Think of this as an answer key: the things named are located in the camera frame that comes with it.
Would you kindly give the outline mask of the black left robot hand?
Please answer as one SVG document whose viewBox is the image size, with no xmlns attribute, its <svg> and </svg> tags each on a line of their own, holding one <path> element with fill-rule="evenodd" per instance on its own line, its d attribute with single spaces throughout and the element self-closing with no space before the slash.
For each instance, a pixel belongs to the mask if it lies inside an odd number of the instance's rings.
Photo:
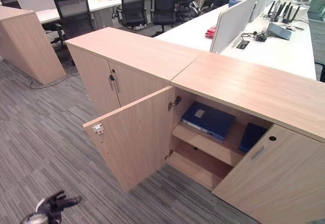
<svg viewBox="0 0 325 224">
<path fill-rule="evenodd" d="M 36 212 L 43 214 L 55 214 L 64 211 L 65 208 L 73 207 L 82 200 L 81 196 L 67 199 L 64 190 L 46 197 L 37 204 Z"/>
</svg>

